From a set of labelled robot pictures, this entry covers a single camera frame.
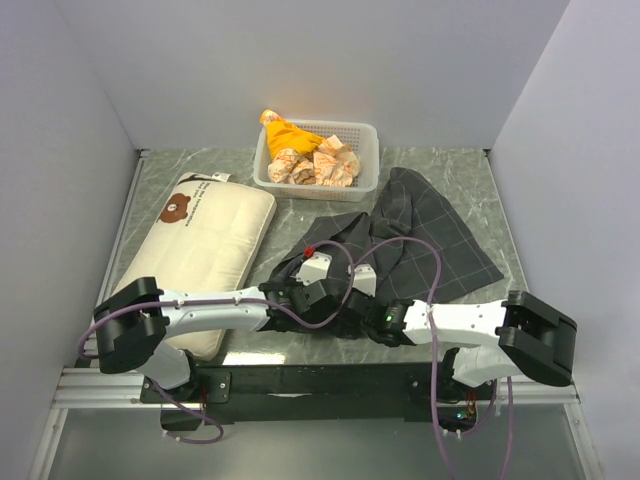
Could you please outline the dark grey checked pillowcase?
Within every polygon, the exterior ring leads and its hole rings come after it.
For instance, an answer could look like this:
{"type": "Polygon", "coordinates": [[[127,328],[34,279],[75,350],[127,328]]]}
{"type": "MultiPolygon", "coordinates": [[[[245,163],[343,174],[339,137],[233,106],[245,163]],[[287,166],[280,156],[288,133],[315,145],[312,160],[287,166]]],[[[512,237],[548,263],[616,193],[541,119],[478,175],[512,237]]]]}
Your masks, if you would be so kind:
{"type": "MultiPolygon", "coordinates": [[[[502,279],[449,200],[420,173],[394,167],[371,212],[318,217],[272,270],[269,281],[295,279],[306,247],[330,255],[327,278],[351,283],[349,267],[370,264],[380,303],[417,299],[450,303],[502,279]]],[[[344,334],[341,312],[331,327],[344,334]]]]}

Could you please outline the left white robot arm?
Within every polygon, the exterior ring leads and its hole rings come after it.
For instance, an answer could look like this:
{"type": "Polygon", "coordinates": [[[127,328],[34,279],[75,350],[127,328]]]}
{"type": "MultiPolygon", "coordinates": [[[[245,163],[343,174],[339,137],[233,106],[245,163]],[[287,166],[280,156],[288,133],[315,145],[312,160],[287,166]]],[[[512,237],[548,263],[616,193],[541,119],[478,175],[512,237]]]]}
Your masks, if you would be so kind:
{"type": "Polygon", "coordinates": [[[193,399],[200,388],[195,351],[173,347],[174,337],[214,330],[323,330],[353,292],[351,283],[268,281],[241,290],[188,293],[162,289],[153,277],[139,278],[94,310],[97,360],[103,374],[139,371],[176,401],[193,399]]]}

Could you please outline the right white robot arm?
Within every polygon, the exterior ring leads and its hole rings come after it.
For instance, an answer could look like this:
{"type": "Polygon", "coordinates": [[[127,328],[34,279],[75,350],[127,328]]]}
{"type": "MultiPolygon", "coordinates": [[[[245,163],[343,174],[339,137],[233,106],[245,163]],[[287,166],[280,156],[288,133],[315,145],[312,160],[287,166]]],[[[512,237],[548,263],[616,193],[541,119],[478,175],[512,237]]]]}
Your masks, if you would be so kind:
{"type": "Polygon", "coordinates": [[[388,347],[454,344],[449,368],[438,377],[452,399],[513,375],[552,387],[572,383],[577,323],[526,291],[488,303],[433,305],[417,299],[384,304],[357,291],[341,314],[351,328],[388,347]]]}

